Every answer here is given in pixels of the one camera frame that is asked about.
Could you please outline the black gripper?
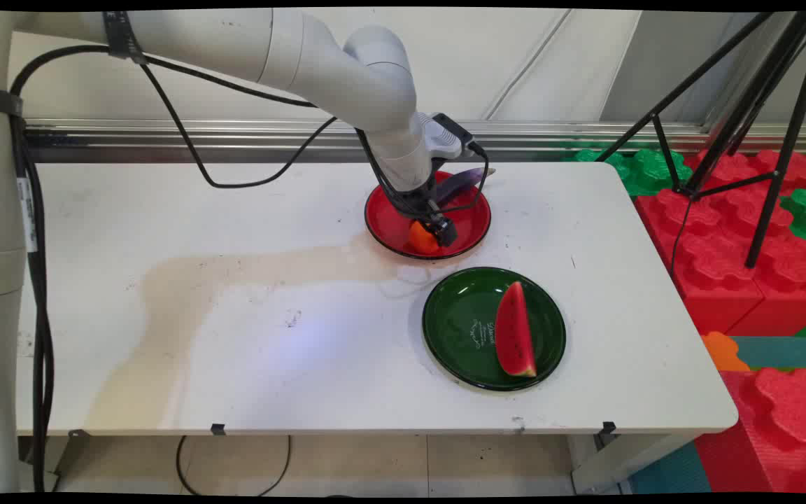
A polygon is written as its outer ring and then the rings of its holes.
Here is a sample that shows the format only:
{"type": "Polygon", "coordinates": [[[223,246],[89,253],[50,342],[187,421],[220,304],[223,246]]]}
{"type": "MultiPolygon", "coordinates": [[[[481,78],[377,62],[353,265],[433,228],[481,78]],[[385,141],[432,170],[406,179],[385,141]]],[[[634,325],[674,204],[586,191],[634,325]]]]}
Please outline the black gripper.
{"type": "Polygon", "coordinates": [[[424,228],[434,228],[434,238],[439,246],[448,248],[458,238],[456,226],[451,218],[439,215],[436,202],[437,182],[429,175],[426,182],[410,191],[400,191],[383,178],[383,191],[391,206],[407,219],[414,219],[424,228]]]}

